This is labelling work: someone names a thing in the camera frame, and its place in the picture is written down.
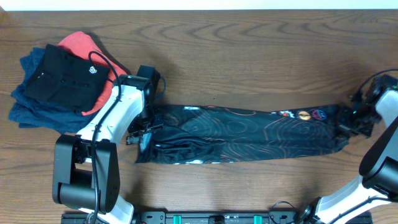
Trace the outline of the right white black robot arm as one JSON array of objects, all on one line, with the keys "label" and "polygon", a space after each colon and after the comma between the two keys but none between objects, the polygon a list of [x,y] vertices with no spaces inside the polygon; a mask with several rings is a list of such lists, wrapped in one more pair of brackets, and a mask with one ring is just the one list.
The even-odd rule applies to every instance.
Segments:
[{"label": "right white black robot arm", "polygon": [[397,91],[376,103],[386,130],[365,154],[359,175],[335,193],[319,198],[303,223],[347,223],[381,205],[397,202]]}]

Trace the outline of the black orange-patterned jersey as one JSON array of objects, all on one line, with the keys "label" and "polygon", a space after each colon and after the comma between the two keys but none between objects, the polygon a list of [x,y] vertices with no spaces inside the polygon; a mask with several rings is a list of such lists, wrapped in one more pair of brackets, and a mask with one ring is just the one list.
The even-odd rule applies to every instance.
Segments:
[{"label": "black orange-patterned jersey", "polygon": [[162,128],[143,137],[136,161],[220,164],[333,154],[349,143],[336,123],[339,109],[327,105],[263,112],[158,106]]}]

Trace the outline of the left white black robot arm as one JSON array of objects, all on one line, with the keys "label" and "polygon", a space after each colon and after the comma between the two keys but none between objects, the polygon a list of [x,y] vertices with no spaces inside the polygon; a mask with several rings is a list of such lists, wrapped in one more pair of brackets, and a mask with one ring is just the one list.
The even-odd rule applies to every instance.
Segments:
[{"label": "left white black robot arm", "polygon": [[118,146],[147,142],[154,125],[153,102],[160,77],[124,75],[95,118],[76,135],[55,143],[52,196],[76,209],[62,223],[136,223],[134,206],[120,196]]}]

